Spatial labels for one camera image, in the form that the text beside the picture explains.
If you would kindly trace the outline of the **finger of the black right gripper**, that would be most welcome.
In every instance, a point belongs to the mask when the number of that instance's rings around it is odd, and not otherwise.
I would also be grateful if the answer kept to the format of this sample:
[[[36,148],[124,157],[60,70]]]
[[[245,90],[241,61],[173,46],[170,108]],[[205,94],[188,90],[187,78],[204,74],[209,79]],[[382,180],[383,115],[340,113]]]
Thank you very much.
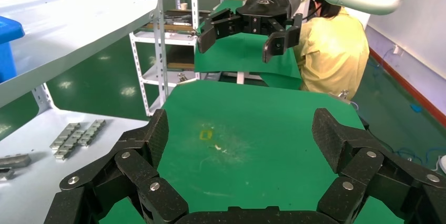
[[[242,17],[234,14],[230,8],[211,14],[200,28],[197,38],[199,52],[205,53],[216,40],[241,33],[243,28]]]
[[[288,48],[299,44],[302,14],[285,20],[282,25],[276,19],[268,19],[270,34],[264,43],[262,61],[268,63],[273,56],[283,55]]]

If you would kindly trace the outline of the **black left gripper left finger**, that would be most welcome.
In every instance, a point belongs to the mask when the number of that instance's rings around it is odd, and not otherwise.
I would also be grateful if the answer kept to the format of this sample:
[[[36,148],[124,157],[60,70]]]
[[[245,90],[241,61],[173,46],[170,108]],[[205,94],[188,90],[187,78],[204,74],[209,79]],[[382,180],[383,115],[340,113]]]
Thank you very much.
[[[107,154],[61,180],[44,222],[99,223],[128,198],[145,223],[176,223],[189,208],[157,170],[168,134],[164,109],[147,125],[124,132]]]

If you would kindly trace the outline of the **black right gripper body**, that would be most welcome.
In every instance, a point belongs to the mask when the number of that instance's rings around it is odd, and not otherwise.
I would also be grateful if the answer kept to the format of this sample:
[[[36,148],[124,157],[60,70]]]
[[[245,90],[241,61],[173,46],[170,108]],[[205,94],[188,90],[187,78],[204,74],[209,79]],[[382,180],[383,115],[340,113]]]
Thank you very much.
[[[246,0],[236,9],[241,19],[241,32],[256,35],[270,35],[285,30],[287,21],[292,19],[301,0]]]

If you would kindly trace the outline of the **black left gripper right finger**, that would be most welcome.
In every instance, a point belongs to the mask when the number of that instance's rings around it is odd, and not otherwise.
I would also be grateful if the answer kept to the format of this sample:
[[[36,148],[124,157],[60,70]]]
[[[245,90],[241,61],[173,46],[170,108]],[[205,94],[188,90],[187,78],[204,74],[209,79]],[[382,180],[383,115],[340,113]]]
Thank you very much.
[[[337,178],[317,210],[353,223],[367,200],[384,203],[405,223],[445,223],[445,179],[387,151],[364,129],[340,124],[325,108],[312,122],[313,138]]]

